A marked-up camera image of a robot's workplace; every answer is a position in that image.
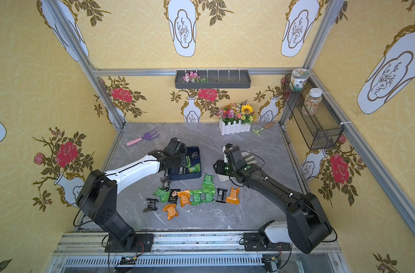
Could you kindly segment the small checkered black packet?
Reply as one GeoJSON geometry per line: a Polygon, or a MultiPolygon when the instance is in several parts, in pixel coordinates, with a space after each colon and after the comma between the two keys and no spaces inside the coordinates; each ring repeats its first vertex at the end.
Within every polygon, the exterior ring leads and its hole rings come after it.
{"type": "Polygon", "coordinates": [[[171,180],[170,178],[168,178],[168,177],[162,177],[161,178],[162,189],[164,191],[169,191],[172,182],[173,182],[173,180],[171,180]]]}

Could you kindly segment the orange cookie packet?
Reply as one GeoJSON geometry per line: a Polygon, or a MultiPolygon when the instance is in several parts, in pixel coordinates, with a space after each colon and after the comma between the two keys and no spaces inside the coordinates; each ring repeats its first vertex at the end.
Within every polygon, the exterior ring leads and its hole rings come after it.
{"type": "Polygon", "coordinates": [[[177,193],[179,199],[180,199],[180,205],[181,207],[185,207],[186,205],[191,205],[191,201],[190,201],[190,190],[185,190],[185,191],[179,191],[177,193]]]}
{"type": "Polygon", "coordinates": [[[172,220],[175,217],[179,216],[178,211],[176,210],[176,204],[168,204],[163,208],[164,212],[167,212],[167,220],[172,220]]]}
{"type": "Polygon", "coordinates": [[[239,188],[231,187],[230,189],[230,195],[226,198],[226,202],[229,204],[239,205],[239,188]]]}

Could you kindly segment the green cookie packet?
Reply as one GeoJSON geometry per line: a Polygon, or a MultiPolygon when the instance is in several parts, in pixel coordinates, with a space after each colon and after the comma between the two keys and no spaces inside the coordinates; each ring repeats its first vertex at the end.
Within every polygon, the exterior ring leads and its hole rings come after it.
{"type": "Polygon", "coordinates": [[[214,188],[208,188],[202,190],[203,194],[205,195],[205,198],[202,200],[202,202],[213,202],[214,195],[215,195],[215,189],[214,188]]]}
{"type": "Polygon", "coordinates": [[[214,179],[213,175],[208,175],[208,174],[204,175],[204,180],[202,183],[203,190],[214,190],[215,189],[213,179],[214,179]]]}
{"type": "Polygon", "coordinates": [[[189,191],[190,195],[193,197],[193,201],[191,202],[191,205],[199,205],[202,203],[201,200],[201,194],[203,193],[203,190],[191,190],[189,191]]]}
{"type": "Polygon", "coordinates": [[[160,201],[162,203],[164,202],[168,202],[169,197],[170,197],[170,191],[164,190],[163,188],[158,188],[155,192],[154,192],[154,196],[157,196],[160,198],[160,201]]]}

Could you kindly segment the black checkered cookie packet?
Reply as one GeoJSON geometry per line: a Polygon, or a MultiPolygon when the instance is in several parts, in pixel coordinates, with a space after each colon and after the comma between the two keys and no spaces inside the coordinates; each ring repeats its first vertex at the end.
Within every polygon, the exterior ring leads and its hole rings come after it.
{"type": "Polygon", "coordinates": [[[159,202],[158,199],[147,198],[147,207],[144,208],[143,213],[157,211],[156,204],[159,202]]]}

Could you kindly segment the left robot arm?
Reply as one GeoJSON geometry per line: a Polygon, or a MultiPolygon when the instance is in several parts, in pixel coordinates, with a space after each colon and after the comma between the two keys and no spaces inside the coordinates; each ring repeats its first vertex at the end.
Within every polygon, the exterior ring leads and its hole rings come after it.
{"type": "Polygon", "coordinates": [[[125,248],[136,246],[134,229],[117,212],[117,197],[125,188],[139,180],[161,171],[185,167],[187,147],[177,138],[172,138],[163,150],[149,152],[141,159],[126,166],[102,172],[91,171],[76,198],[80,211],[109,236],[125,248]]]}

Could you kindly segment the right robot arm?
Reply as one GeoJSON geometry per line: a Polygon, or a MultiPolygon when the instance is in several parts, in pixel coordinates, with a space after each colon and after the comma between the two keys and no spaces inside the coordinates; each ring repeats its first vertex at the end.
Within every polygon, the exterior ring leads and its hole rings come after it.
{"type": "Polygon", "coordinates": [[[227,160],[216,161],[215,173],[235,178],[282,209],[286,215],[288,236],[302,253],[311,253],[333,232],[319,199],[313,193],[304,195],[280,184],[261,167],[247,163],[238,146],[227,144],[223,152],[227,160]]]}

